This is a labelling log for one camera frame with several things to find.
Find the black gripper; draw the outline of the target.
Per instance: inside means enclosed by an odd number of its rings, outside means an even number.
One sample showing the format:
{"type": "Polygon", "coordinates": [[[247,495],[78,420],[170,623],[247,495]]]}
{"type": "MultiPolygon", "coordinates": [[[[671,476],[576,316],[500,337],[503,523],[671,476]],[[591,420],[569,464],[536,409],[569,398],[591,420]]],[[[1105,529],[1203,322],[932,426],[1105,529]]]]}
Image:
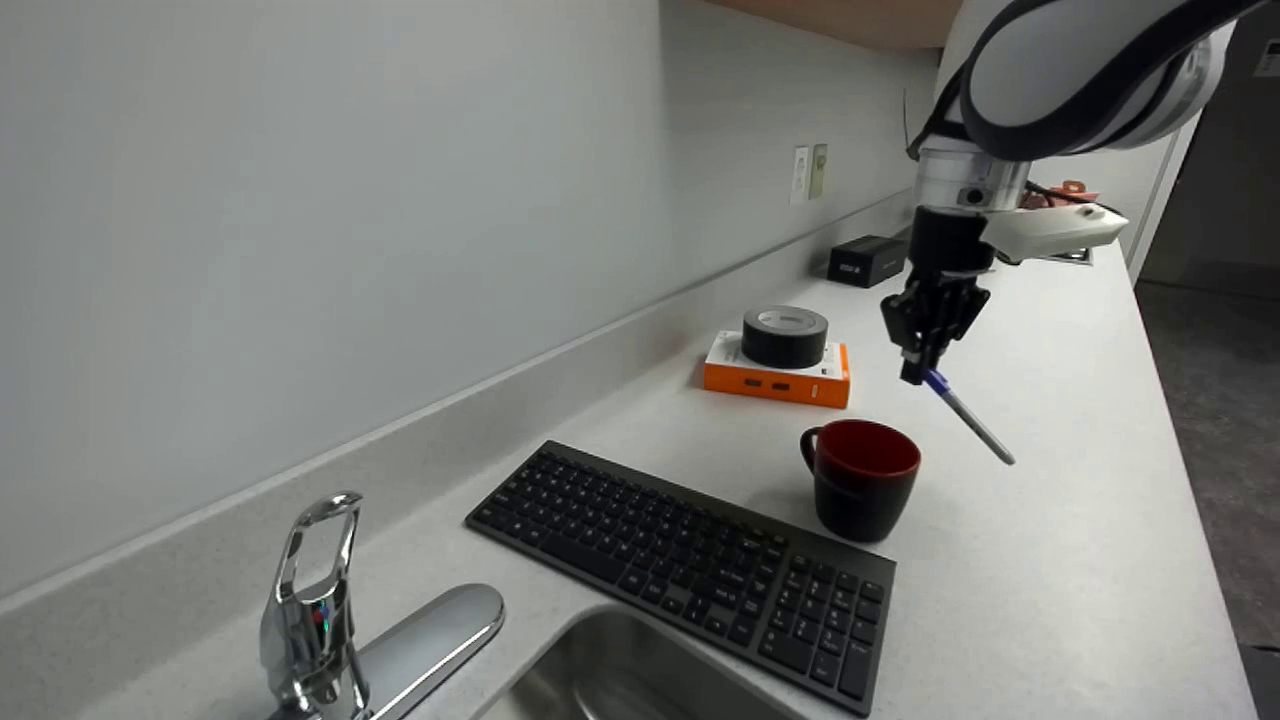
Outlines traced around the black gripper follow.
{"type": "Polygon", "coordinates": [[[979,287],[979,276],[994,266],[986,228],[986,217],[947,217],[932,208],[914,217],[908,284],[881,302],[908,383],[926,383],[943,349],[959,339],[989,302],[989,287],[979,287]]]}

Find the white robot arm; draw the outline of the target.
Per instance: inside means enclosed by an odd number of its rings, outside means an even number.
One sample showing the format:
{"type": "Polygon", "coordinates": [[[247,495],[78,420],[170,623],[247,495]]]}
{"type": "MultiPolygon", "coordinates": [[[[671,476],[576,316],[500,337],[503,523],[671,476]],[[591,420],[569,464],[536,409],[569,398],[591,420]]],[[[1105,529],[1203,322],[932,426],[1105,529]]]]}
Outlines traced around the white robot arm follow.
{"type": "Polygon", "coordinates": [[[1098,200],[1026,208],[1049,155],[1138,146],[1186,129],[1217,93],[1231,22],[1265,0],[964,0],[943,45],[918,160],[914,272],[881,302],[899,377],[919,383],[989,292],[979,276],[1117,239],[1098,200]]]}

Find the orange object behind arm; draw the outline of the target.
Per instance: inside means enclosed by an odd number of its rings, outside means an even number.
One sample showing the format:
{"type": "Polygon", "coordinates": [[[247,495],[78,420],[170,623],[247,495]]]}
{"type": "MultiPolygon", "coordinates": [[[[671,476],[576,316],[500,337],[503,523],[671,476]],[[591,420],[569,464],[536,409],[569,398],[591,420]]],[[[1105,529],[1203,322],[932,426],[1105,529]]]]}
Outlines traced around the orange object behind arm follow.
{"type": "Polygon", "coordinates": [[[1064,204],[1098,204],[1098,190],[1085,178],[1060,178],[1055,186],[1026,178],[1020,208],[1064,208],[1064,204]]]}

